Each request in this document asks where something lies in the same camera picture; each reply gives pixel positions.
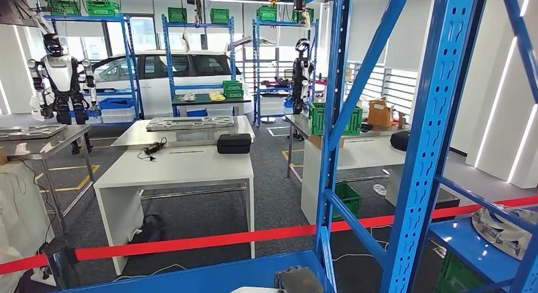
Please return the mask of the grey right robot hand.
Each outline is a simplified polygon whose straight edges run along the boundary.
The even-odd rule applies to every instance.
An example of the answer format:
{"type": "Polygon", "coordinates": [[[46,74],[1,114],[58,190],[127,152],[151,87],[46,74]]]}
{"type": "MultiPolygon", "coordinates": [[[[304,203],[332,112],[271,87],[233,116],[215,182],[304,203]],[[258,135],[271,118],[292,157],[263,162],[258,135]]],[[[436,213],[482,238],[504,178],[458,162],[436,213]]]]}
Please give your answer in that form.
{"type": "Polygon", "coordinates": [[[273,285],[279,292],[322,293],[324,287],[306,266],[290,266],[274,275],[273,285]]]}

